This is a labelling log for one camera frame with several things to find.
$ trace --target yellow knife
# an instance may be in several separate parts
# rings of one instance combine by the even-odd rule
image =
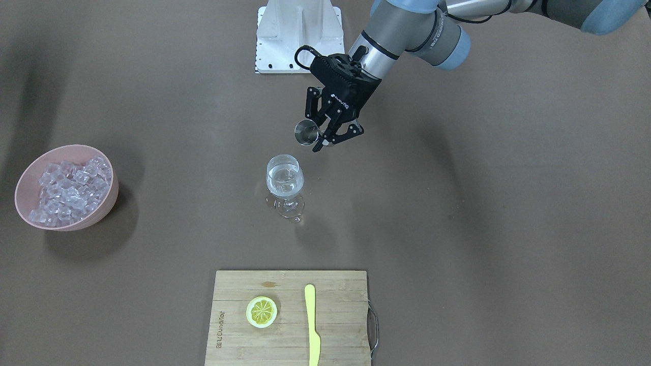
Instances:
[[[314,317],[316,316],[316,289],[314,285],[305,285],[305,307],[307,308],[307,331],[310,336],[310,366],[319,364],[321,356],[321,337],[316,333]]]

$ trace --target wooden cutting board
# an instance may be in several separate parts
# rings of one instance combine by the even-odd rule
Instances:
[[[217,271],[206,366],[307,366],[309,340],[303,289],[316,288],[319,366],[370,366],[365,271]],[[253,298],[278,307],[273,324],[246,320]]]

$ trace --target light blue cap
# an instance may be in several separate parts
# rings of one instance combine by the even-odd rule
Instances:
[[[373,15],[378,5],[382,0],[375,0],[373,6],[370,8],[370,14]],[[419,14],[431,14],[436,11],[436,7],[441,0],[387,0],[387,2],[394,7],[398,7],[408,12]]]
[[[435,67],[440,68],[442,70],[452,70],[457,67],[459,67],[462,63],[464,63],[466,57],[468,57],[468,54],[470,53],[470,36],[468,33],[464,31],[463,28],[458,26],[461,29],[461,36],[459,36],[459,42],[457,42],[456,47],[454,47],[454,50],[452,53],[448,56],[445,61],[442,63],[436,65]]]
[[[603,0],[585,18],[581,31],[607,35],[626,23],[647,0]]]

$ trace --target pink bowl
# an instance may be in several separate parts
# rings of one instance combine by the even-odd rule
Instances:
[[[48,163],[58,164],[63,160],[67,160],[74,164],[83,164],[97,155],[104,157],[104,160],[111,168],[113,179],[111,180],[109,193],[104,197],[104,200],[95,211],[73,224],[62,227],[45,227],[27,219],[29,212],[38,207],[38,196],[41,189],[38,180],[43,175]],[[115,174],[115,170],[113,169],[109,158],[107,158],[101,151],[86,145],[66,145],[46,152],[27,167],[25,172],[23,172],[23,175],[20,176],[18,185],[16,185],[14,201],[16,203],[16,210],[20,217],[33,227],[53,231],[73,231],[89,227],[104,218],[104,216],[111,211],[115,204],[115,200],[118,198],[118,186],[118,178]]]

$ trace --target clear liquid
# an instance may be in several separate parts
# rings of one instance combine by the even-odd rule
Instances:
[[[303,187],[303,173],[296,165],[282,163],[272,167],[267,175],[267,188],[276,197],[290,198]]]

